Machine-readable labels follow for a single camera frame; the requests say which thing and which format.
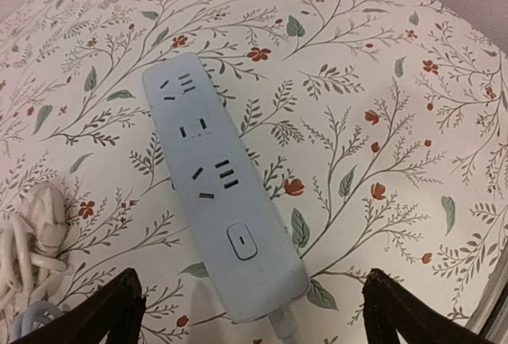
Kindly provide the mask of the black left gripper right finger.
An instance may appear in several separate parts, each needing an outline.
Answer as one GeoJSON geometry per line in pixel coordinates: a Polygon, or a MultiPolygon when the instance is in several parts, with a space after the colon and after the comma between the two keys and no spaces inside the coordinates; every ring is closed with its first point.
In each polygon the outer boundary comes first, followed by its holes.
{"type": "Polygon", "coordinates": [[[364,329],[369,343],[488,343],[434,311],[383,270],[369,272],[364,296],[364,329]]]}

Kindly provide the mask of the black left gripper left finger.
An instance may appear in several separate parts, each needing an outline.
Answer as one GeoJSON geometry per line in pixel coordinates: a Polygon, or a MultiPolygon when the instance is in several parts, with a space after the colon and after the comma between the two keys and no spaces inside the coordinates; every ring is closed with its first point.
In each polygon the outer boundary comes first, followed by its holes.
{"type": "Polygon", "coordinates": [[[13,320],[14,343],[137,343],[146,298],[135,269],[127,268],[70,311],[47,300],[13,320]]]}

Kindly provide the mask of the light blue power strip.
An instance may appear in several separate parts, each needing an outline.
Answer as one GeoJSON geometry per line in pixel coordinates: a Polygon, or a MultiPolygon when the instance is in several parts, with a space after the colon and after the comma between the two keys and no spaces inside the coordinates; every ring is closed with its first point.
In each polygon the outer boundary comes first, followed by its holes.
{"type": "Polygon", "coordinates": [[[180,206],[227,315],[246,323],[310,286],[305,265],[205,68],[185,53],[142,75],[180,206]]]}

